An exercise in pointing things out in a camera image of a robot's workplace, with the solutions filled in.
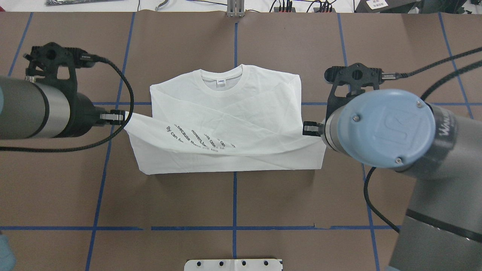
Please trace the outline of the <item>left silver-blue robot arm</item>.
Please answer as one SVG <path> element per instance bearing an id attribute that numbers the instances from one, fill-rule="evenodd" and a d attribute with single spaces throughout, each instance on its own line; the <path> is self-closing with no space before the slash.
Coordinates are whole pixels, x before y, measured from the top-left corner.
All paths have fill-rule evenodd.
<path id="1" fill-rule="evenodd" d="M 83 94 L 2 76 L 1 140 L 81 137 L 95 126 L 122 125 L 124 110 L 107 111 Z"/>

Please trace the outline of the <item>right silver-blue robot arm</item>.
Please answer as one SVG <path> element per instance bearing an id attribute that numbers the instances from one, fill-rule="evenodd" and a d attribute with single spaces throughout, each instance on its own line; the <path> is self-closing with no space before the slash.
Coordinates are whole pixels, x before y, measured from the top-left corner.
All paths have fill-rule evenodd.
<path id="1" fill-rule="evenodd" d="M 416 179 L 387 271 L 480 271 L 481 122 L 408 91 L 327 106 L 303 134 L 378 169 Z"/>

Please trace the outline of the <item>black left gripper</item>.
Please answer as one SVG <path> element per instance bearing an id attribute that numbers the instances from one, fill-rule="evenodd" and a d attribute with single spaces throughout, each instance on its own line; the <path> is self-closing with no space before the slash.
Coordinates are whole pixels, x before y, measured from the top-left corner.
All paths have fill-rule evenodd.
<path id="1" fill-rule="evenodd" d="M 106 111 L 96 107 L 84 94 L 77 93 L 74 106 L 73 124 L 67 128 L 67 137 L 81 137 L 93 127 L 109 125 L 122 125 L 126 120 L 125 110 Z"/>

